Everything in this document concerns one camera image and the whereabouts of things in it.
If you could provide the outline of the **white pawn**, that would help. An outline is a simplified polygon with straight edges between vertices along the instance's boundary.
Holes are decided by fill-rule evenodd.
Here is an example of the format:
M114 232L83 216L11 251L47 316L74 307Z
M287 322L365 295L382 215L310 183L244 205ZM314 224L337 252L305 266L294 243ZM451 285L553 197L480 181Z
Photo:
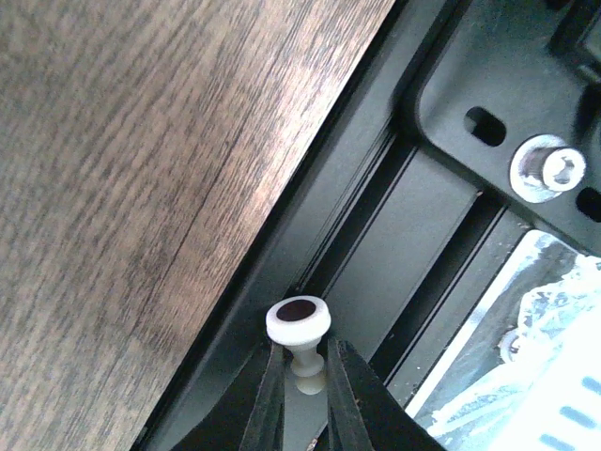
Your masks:
M320 393L326 386L326 370L317 347L331 328L325 301L308 295L283 299L270 308L265 322L270 340L292 354L297 389L307 396Z

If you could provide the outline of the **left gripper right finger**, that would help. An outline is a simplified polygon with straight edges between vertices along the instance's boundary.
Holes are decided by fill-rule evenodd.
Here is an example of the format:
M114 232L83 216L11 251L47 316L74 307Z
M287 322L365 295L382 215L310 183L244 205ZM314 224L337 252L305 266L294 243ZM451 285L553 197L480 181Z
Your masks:
M441 450L443 447L396 402L345 340L328 340L330 450Z

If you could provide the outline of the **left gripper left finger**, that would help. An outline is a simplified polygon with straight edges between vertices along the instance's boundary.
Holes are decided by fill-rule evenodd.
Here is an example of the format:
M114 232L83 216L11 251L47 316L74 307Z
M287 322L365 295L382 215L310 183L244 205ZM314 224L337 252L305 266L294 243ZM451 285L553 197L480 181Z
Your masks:
M281 450L285 425L284 350L259 345L205 418L175 450Z

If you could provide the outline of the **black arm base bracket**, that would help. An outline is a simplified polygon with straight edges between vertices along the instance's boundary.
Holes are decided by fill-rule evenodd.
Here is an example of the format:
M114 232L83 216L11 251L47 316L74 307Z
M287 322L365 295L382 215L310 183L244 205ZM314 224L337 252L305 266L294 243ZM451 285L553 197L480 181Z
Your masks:
M600 122L579 127L589 80L548 49L568 10L544 1L461 3L427 65L415 116L433 146L571 245L599 255L599 209L585 214L577 199L585 188L600 188ZM532 204L511 188L509 168L517 148L537 134L560 136L585 156L587 168L574 190Z

